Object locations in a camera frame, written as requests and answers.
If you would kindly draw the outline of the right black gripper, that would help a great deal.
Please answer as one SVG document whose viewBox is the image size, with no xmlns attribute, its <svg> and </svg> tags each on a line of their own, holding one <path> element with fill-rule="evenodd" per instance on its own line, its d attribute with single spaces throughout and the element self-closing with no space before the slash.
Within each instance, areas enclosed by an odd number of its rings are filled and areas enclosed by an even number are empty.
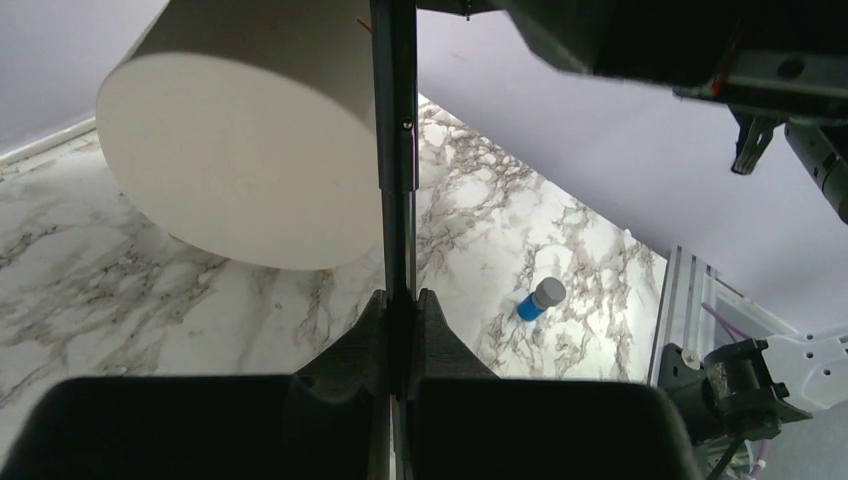
<svg viewBox="0 0 848 480">
<path fill-rule="evenodd" d="M 662 85 L 725 104 L 739 127 L 731 172 L 751 175 L 777 119 L 847 121 L 843 1 L 424 1 L 502 11 L 529 50 L 570 73 Z"/>
</svg>

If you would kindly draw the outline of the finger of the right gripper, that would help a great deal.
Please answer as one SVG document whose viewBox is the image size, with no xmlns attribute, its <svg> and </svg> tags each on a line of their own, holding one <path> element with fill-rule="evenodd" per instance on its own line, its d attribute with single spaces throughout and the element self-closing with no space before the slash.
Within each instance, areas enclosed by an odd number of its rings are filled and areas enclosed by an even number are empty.
<svg viewBox="0 0 848 480">
<path fill-rule="evenodd" d="M 790 122 L 784 133 L 828 204 L 847 223 L 847 126 Z"/>
</svg>

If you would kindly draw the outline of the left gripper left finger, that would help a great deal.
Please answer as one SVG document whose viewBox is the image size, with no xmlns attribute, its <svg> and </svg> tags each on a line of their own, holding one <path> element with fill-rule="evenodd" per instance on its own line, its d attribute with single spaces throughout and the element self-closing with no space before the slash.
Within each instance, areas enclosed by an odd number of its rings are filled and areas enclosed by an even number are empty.
<svg viewBox="0 0 848 480">
<path fill-rule="evenodd" d="M 52 387 L 5 479 L 385 479 L 384 294 L 291 374 L 78 377 Z"/>
</svg>

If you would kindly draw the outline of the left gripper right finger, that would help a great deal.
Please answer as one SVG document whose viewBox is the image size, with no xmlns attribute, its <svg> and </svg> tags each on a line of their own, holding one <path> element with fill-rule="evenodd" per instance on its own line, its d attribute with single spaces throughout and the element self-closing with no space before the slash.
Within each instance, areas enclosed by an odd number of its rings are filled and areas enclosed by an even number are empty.
<svg viewBox="0 0 848 480">
<path fill-rule="evenodd" d="M 422 290 L 407 441 L 415 479 L 698 479 L 684 422 L 654 387 L 503 379 Z"/>
</svg>

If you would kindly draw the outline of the beige folding umbrella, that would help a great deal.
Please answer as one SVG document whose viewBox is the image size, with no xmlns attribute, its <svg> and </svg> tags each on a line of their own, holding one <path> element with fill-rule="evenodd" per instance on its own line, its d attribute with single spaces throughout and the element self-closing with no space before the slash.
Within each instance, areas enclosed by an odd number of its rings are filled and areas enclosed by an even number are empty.
<svg viewBox="0 0 848 480">
<path fill-rule="evenodd" d="M 416 300 L 417 18 L 413 1 L 370 3 L 387 306 Z"/>
</svg>

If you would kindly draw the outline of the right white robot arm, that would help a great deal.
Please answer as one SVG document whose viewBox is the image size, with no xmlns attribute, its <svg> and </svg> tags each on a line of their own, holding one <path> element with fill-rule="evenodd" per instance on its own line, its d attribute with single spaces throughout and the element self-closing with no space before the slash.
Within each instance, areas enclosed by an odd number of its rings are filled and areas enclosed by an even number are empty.
<svg viewBox="0 0 848 480">
<path fill-rule="evenodd" d="M 571 74 L 661 86 L 722 104 L 738 128 L 734 174 L 751 174 L 776 128 L 840 218 L 847 215 L 847 5 L 843 1 L 424 1 L 470 17 L 501 11 L 529 50 Z M 770 440 L 847 397 L 847 334 L 772 335 L 695 366 L 674 343 L 659 386 L 693 444 Z"/>
</svg>

